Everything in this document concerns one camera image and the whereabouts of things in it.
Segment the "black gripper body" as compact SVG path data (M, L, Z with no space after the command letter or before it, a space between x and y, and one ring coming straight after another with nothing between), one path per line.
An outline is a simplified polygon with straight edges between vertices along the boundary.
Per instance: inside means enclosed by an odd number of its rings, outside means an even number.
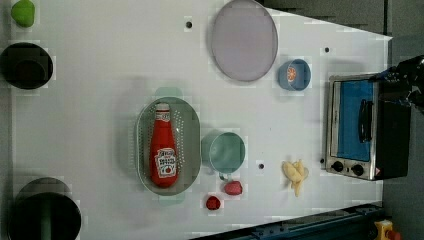
M423 56L419 55L400 62L381 73L383 89L379 99L406 107L424 109L423 99Z

